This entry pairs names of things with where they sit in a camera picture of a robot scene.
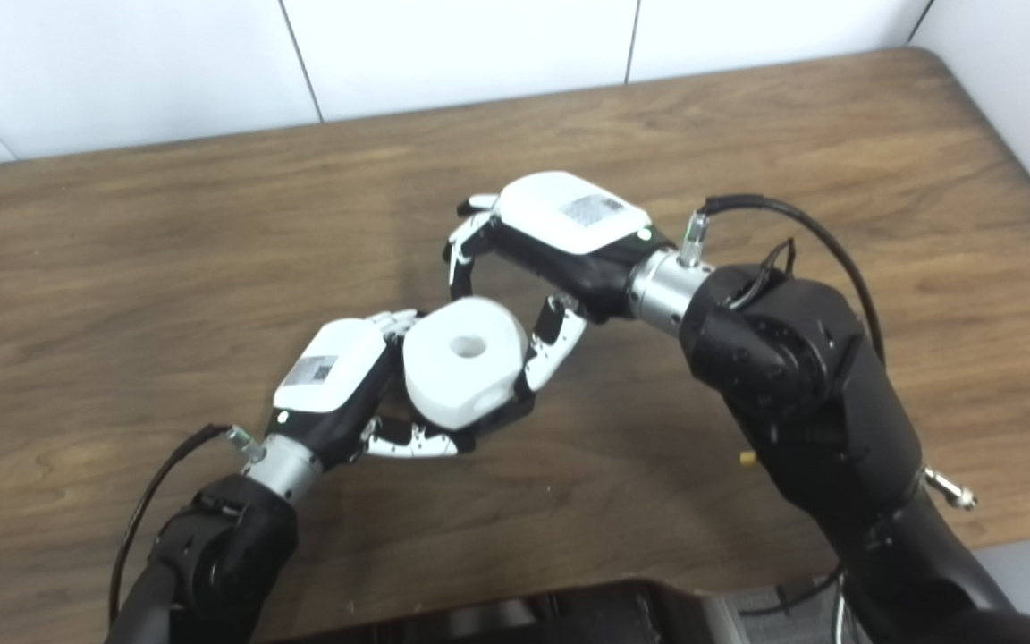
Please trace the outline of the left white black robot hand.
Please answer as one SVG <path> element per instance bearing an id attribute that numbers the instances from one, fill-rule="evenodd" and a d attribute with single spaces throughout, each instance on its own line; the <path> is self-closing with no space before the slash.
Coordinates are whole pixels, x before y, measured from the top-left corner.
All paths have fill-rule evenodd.
<path id="1" fill-rule="evenodd" d="M 285 437 L 327 472 L 365 455 L 451 457 L 473 453 L 472 435 L 380 412 L 381 403 L 403 383 L 405 335 L 424 313 L 380 311 L 366 318 L 341 318 L 320 327 L 275 388 L 266 440 Z"/>

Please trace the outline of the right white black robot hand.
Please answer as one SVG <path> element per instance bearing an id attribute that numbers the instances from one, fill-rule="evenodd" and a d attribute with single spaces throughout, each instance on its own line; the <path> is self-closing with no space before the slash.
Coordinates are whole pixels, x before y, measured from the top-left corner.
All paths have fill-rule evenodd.
<path id="1" fill-rule="evenodd" d="M 473 293 L 475 261 L 485 255 L 497 255 L 554 289 L 515 379 L 520 400 L 533 398 L 555 375 L 590 323 L 637 318 L 637 274 L 653 256 L 673 250 L 644 209 L 562 171 L 533 173 L 497 194 L 471 196 L 457 213 L 460 225 L 443 250 L 451 298 Z"/>

